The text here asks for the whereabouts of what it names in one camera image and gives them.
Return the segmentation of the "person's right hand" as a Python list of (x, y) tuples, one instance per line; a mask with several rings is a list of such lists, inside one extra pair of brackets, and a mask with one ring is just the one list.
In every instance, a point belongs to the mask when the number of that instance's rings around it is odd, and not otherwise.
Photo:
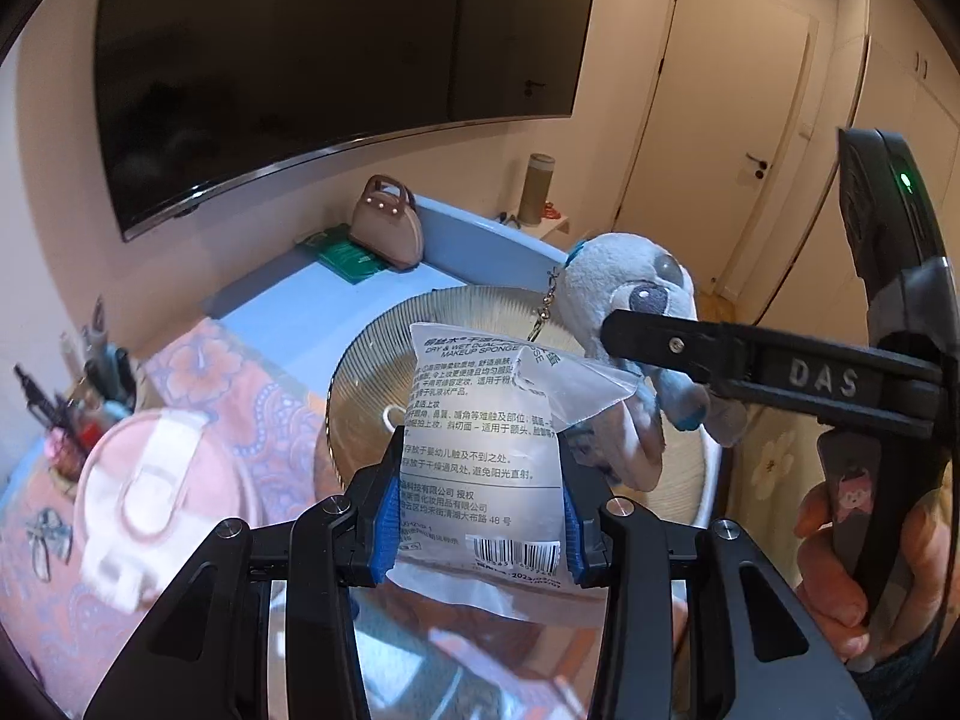
[[(889, 663), (910, 645), (934, 652), (944, 619), (950, 616), (955, 583), (957, 518), (942, 511), (949, 495), (944, 468), (947, 450), (924, 444), (914, 466), (896, 466), (907, 455), (901, 442), (890, 447), (867, 436), (830, 431), (818, 438), (825, 481), (804, 497), (805, 522), (817, 528), (804, 535), (800, 554), (811, 553), (832, 574), (802, 574), (797, 589), (784, 590), (771, 578), (782, 605), (784, 658), (822, 673), (827, 683), (846, 674), (864, 674)], [(833, 598), (833, 613), (851, 608), (846, 626), (857, 642), (840, 652), (818, 619), (811, 587), (853, 587), (857, 596)]]

